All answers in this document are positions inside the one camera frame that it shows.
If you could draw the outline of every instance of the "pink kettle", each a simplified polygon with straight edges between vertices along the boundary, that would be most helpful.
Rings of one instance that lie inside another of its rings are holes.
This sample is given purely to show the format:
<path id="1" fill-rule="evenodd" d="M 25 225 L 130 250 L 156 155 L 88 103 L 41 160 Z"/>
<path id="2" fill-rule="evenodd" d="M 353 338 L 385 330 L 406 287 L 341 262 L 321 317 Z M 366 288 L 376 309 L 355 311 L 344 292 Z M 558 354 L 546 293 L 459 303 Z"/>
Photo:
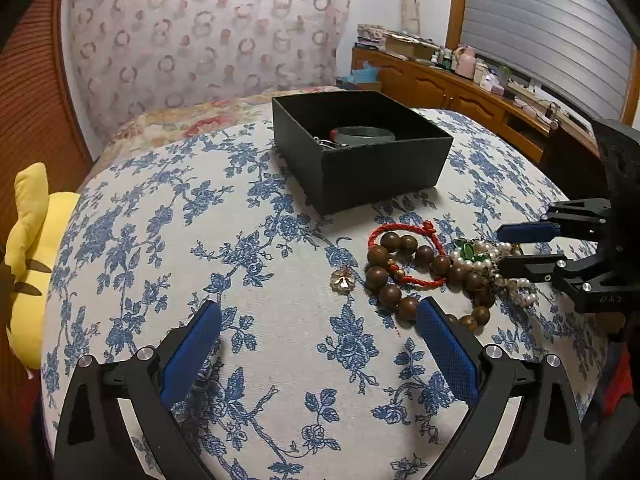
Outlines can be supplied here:
<path id="1" fill-rule="evenodd" d="M 473 79 L 476 71 L 476 50 L 471 46 L 461 46 L 456 50 L 456 56 L 458 57 L 456 74 Z"/>

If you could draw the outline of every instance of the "wooden window frame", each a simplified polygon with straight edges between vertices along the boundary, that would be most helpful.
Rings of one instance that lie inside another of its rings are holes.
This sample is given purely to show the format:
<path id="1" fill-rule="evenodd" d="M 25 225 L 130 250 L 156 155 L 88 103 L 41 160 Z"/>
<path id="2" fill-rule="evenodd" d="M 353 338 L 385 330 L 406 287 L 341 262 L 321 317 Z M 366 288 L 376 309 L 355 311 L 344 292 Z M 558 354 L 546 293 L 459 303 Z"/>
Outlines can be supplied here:
<path id="1" fill-rule="evenodd" d="M 466 0 L 451 0 L 449 11 L 449 28 L 445 46 L 455 49 L 460 44 L 462 36 L 462 24 L 465 21 Z M 620 113 L 620 122 L 631 126 L 638 110 L 638 98 L 640 98 L 640 59 L 638 48 L 634 47 L 629 68 L 629 82 L 626 88 L 625 103 Z"/>

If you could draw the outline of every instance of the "window blind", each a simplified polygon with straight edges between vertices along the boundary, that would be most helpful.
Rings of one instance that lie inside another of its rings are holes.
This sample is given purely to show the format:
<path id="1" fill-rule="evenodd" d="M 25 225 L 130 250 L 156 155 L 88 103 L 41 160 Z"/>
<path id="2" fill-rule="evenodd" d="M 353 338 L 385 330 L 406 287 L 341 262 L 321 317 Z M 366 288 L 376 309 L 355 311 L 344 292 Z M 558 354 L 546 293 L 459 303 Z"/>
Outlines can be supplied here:
<path id="1" fill-rule="evenodd" d="M 606 0 L 466 0 L 462 42 L 620 118 L 633 42 Z"/>

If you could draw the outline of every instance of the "red string bracelet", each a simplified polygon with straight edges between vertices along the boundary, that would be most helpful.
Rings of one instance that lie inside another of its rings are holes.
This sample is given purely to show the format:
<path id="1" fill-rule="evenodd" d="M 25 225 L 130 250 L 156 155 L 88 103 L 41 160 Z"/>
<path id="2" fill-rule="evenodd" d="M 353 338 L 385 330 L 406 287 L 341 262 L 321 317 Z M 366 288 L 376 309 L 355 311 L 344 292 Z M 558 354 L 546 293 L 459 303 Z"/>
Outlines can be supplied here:
<path id="1" fill-rule="evenodd" d="M 425 220 L 422 224 L 422 227 L 417 227 L 415 225 L 410 225 L 410 224 L 385 224 L 385 225 L 381 225 L 380 227 L 377 227 L 376 229 L 373 230 L 373 232 L 369 235 L 369 239 L 367 240 L 367 246 L 371 247 L 373 245 L 376 244 L 376 238 L 378 237 L 378 235 L 386 232 L 386 231 L 395 231 L 395 230 L 402 230 L 402 231 L 411 231 L 412 233 L 416 233 L 419 235 L 424 235 L 424 236 L 428 236 L 431 241 L 433 242 L 433 245 L 436 246 L 438 253 L 440 254 L 440 256 L 446 256 L 447 253 L 444 250 L 444 247 L 442 245 L 442 243 L 440 242 L 440 240 L 438 240 L 438 237 L 436 236 L 436 229 L 433 227 L 433 224 L 431 222 L 429 222 L 428 220 Z M 446 278 L 440 278 L 439 280 L 435 280 L 435 281 L 428 281 L 428 280 L 419 280 L 418 278 L 414 278 L 413 276 L 403 276 L 402 278 L 400 278 L 400 283 L 413 283 L 414 285 L 418 285 L 418 286 L 426 286 L 429 288 L 435 288 L 437 286 L 441 286 L 444 285 L 444 283 L 447 281 Z"/>

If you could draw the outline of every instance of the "yellow plush ear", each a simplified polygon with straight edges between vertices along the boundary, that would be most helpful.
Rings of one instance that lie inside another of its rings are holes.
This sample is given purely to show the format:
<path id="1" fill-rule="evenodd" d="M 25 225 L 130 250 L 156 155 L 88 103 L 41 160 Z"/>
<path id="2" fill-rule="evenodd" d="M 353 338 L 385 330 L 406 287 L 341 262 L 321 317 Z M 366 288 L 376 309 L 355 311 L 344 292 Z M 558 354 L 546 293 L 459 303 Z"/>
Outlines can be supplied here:
<path id="1" fill-rule="evenodd" d="M 24 253 L 35 240 L 49 208 L 49 183 L 43 163 L 36 162 L 15 176 L 18 221 L 9 232 L 4 262 L 19 279 L 25 271 Z"/>

